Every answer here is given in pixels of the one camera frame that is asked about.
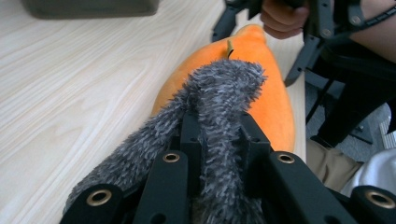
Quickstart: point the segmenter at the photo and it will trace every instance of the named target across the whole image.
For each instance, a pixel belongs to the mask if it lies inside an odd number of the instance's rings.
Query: human hand
[[[283,0],[264,0],[262,2],[261,20],[267,34],[286,39],[303,30],[309,15],[307,1],[302,7],[293,8]]]

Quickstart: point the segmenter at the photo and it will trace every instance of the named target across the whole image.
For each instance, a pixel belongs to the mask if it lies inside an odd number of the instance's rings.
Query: gray plush toy
[[[72,190],[64,211],[85,189],[113,184],[122,190],[148,177],[186,111],[195,111],[207,135],[202,189],[194,199],[196,223],[263,223],[261,202],[244,194],[237,148],[240,114],[248,110],[264,82],[259,64],[221,60],[196,70],[160,113],[131,134]]]

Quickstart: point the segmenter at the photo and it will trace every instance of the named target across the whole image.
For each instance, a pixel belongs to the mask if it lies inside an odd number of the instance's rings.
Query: light wood surface
[[[0,223],[58,223],[71,188],[148,118],[222,10],[166,0],[151,17],[43,21],[0,0]],[[301,37],[268,44],[286,74]],[[304,78],[288,91],[304,158]]]

